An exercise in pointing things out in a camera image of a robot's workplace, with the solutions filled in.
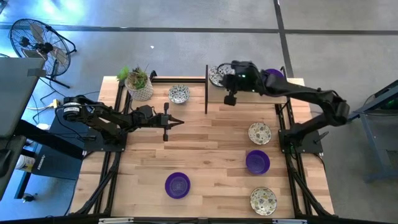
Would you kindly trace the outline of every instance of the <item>concrete floor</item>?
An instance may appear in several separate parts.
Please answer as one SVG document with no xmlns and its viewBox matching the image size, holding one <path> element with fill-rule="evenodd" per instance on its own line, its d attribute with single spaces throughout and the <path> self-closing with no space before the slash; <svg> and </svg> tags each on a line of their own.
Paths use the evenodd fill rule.
<svg viewBox="0 0 398 224">
<path fill-rule="evenodd" d="M 280 0 L 286 29 L 398 30 L 395 0 Z M 196 27 L 278 28 L 272 0 L 225 1 L 72 1 L 9 0 L 0 14 L 0 25 L 21 18 L 51 25 L 103 27 Z M 0 29 L 0 53 L 15 56 Z M 72 86 L 53 86 L 65 95 L 98 91 L 104 75 L 115 75 L 137 64 L 159 75 L 201 76 L 205 65 L 232 59 L 252 60 L 260 68 L 284 64 L 279 34 L 183 33 L 183 32 L 82 32 L 62 31 L 74 41 L 78 52 L 59 80 Z M 334 89 L 348 100 L 352 110 L 380 88 L 393 82 L 398 71 L 398 36 L 377 35 L 287 35 L 294 77 L 307 86 Z M 36 100 L 50 93 L 40 83 Z M 98 94 L 88 95 L 96 99 Z M 53 95 L 44 102 L 48 104 Z M 32 111 L 24 119 L 32 121 Z M 53 111 L 40 116 L 50 123 Z M 373 155 L 359 121 L 339 128 L 325 128 L 323 139 L 326 174 L 337 215 L 345 218 L 398 221 L 398 181 L 365 184 L 363 176 L 376 172 Z M 72 196 L 73 181 L 34 176 L 30 193 L 40 200 L 22 204 L 12 199 L 20 174 L 15 172 L 6 196 L 0 202 L 0 220 L 63 215 Z M 12 209 L 26 212 L 13 215 Z"/>
</svg>

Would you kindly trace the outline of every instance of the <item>wooden tabletop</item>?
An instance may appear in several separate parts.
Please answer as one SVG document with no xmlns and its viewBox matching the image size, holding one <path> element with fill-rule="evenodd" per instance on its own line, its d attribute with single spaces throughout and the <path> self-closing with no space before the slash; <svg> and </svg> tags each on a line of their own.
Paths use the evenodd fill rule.
<svg viewBox="0 0 398 224">
<path fill-rule="evenodd" d="M 154 83 L 152 98 L 135 101 L 132 107 L 150 105 L 156 112 L 162 112 L 163 104 L 169 102 L 167 92 L 172 85 Z M 205 114 L 205 84 L 185 85 L 190 88 L 190 99 L 184 105 L 170 102 L 169 111 L 185 124 L 169 131 L 168 142 L 162 140 L 163 129 L 142 128 L 129 134 L 119 167 L 112 216 L 261 218 L 251 208 L 249 196 L 256 187 L 268 187 L 277 197 L 277 210 L 268 218 L 293 217 L 274 104 L 209 103 Z M 104 77 L 99 101 L 113 106 L 117 88 L 115 77 Z M 292 99 L 292 106 L 296 122 L 311 118 L 308 103 Z M 248 127 L 255 122 L 264 122 L 271 128 L 272 139 L 264 146 L 254 144 L 248 137 Z M 246 154 L 253 149 L 263 150 L 271 159 L 271 168 L 264 175 L 252 175 L 246 169 Z M 103 157 L 103 152 L 95 152 L 83 161 L 71 212 L 81 208 L 97 187 Z M 308 187 L 323 207 L 333 213 L 322 163 L 314 155 L 302 157 Z M 165 192 L 165 180 L 173 172 L 183 172 L 190 179 L 190 192 L 182 199 L 172 199 Z M 304 211 L 301 191 L 298 194 Z"/>
</svg>

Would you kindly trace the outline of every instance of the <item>fan stand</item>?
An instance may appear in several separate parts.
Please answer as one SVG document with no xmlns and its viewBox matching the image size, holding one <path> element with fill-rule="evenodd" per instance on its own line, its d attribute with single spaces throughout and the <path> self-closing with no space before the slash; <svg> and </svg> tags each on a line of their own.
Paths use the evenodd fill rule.
<svg viewBox="0 0 398 224">
<path fill-rule="evenodd" d="M 74 53 L 74 52 L 77 52 L 77 50 L 76 50 L 76 45 L 75 45 L 72 41 L 68 40 L 67 38 L 65 38 L 64 36 L 62 36 L 61 34 L 59 34 L 57 31 L 55 31 L 55 30 L 54 30 L 52 27 L 50 27 L 50 26 L 48 26 L 47 29 L 48 29 L 48 30 L 51 30 L 51 31 L 54 32 L 55 34 L 59 35 L 62 39 L 66 40 L 67 42 L 69 42 L 70 44 L 72 44 L 73 50 L 70 51 L 69 53 L 67 53 L 67 55 L 68 55 L 68 54 L 72 54 L 72 53 Z M 53 81 L 54 83 L 56 83 L 56 84 L 58 84 L 58 85 L 64 86 L 65 88 L 70 88 L 70 86 L 68 86 L 68 85 L 66 85 L 66 84 L 64 84 L 64 83 L 62 83 L 62 82 L 60 82 L 60 81 L 56 81 L 56 79 L 55 79 L 56 76 L 54 75 L 55 65 L 56 65 L 56 64 L 57 64 L 57 59 L 55 59 L 55 61 L 54 61 L 54 66 L 52 67 L 52 71 L 51 71 L 50 77 L 45 76 L 44 78 L 46 78 L 46 79 L 48 79 L 48 80 L 50 80 L 50 81 Z"/>
</svg>

